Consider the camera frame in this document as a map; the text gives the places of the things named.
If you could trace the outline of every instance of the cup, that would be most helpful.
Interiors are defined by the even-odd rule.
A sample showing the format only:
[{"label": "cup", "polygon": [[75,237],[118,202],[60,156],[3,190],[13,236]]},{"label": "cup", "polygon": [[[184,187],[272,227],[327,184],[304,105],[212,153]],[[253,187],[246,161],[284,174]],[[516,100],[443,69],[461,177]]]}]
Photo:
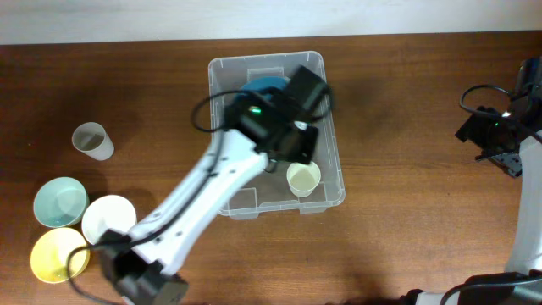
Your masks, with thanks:
[{"label": "cup", "polygon": [[[50,230],[40,237],[32,248],[30,268],[41,281],[49,284],[61,283],[68,279],[66,261],[69,253],[82,246],[86,246],[86,242],[78,231],[70,228]],[[90,257],[89,250],[73,256],[69,265],[72,277],[83,272]]]},{"label": "cup", "polygon": [[313,162],[309,165],[291,164],[286,171],[288,186],[294,195],[307,197],[320,183],[320,168]]},{"label": "cup", "polygon": [[71,136],[71,142],[78,151],[98,161],[111,158],[115,151],[105,129],[94,122],[77,127]]},{"label": "cup", "polygon": [[74,178],[60,177],[43,185],[34,197],[37,221],[50,228],[80,222],[89,199],[85,187]]},{"label": "cup", "polygon": [[82,231],[92,245],[108,229],[126,233],[137,222],[136,209],[128,199],[108,195],[98,198],[83,216]]}]

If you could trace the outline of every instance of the teal cup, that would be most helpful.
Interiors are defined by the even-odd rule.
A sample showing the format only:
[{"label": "teal cup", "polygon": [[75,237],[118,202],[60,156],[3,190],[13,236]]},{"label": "teal cup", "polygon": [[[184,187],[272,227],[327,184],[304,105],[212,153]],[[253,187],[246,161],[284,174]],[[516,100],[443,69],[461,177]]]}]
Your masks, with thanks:
[{"label": "teal cup", "polygon": [[73,178],[60,177],[49,181],[37,192],[34,215],[42,225],[60,228],[80,222],[88,205],[85,187]]}]

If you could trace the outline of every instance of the plastic bin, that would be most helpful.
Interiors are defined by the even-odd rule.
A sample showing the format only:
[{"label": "plastic bin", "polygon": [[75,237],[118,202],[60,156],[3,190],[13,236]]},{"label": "plastic bin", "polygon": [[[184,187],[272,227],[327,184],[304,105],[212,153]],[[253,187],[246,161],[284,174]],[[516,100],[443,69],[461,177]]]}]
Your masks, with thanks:
[{"label": "plastic bin", "polygon": [[[324,60],[314,51],[216,58],[209,63],[209,91],[213,95],[240,89],[248,81],[264,76],[288,77],[300,64],[325,80]],[[220,125],[224,105],[231,103],[232,99],[232,96],[226,96],[212,100],[212,128]],[[325,102],[321,110],[328,107],[327,98]],[[248,182],[219,213],[232,219],[254,219],[262,212],[299,209],[301,214],[320,213],[341,204],[346,193],[333,118],[328,116],[316,126],[319,134],[312,160],[320,168],[322,179],[309,197],[299,198],[290,192],[286,181],[286,170],[290,164],[283,162],[274,173],[263,172]]]}]

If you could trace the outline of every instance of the wooden table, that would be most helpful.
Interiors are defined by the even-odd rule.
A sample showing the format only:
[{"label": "wooden table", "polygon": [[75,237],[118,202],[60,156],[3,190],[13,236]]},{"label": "wooden table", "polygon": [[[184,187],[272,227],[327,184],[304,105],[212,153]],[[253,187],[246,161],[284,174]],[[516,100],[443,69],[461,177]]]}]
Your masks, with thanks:
[{"label": "wooden table", "polygon": [[[88,303],[29,267],[48,228],[32,199],[46,181],[80,180],[91,200],[128,197],[139,219],[185,176],[209,143],[191,128],[216,57],[315,50],[336,92],[335,130],[346,199],[325,213],[218,216],[180,274],[189,304],[325,304],[444,291],[501,272],[512,249],[521,179],[454,133],[462,91],[513,88],[542,32],[126,42],[0,48],[0,297],[5,304]],[[491,92],[472,105],[503,108]],[[106,162],[75,151],[75,127],[96,121],[116,146]],[[96,256],[77,277],[119,300]]]}]

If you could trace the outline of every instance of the yellow cup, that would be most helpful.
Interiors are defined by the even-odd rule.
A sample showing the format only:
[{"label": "yellow cup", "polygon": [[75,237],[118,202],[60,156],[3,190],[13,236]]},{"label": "yellow cup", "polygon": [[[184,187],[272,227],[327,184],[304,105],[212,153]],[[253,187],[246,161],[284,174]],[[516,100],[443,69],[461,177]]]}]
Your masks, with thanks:
[{"label": "yellow cup", "polygon": [[[32,249],[30,267],[39,279],[49,284],[57,284],[68,279],[66,260],[69,253],[77,247],[86,246],[85,238],[78,231],[59,228],[45,233]],[[91,257],[90,251],[78,252],[71,259],[69,271],[72,277],[85,269]]]}]

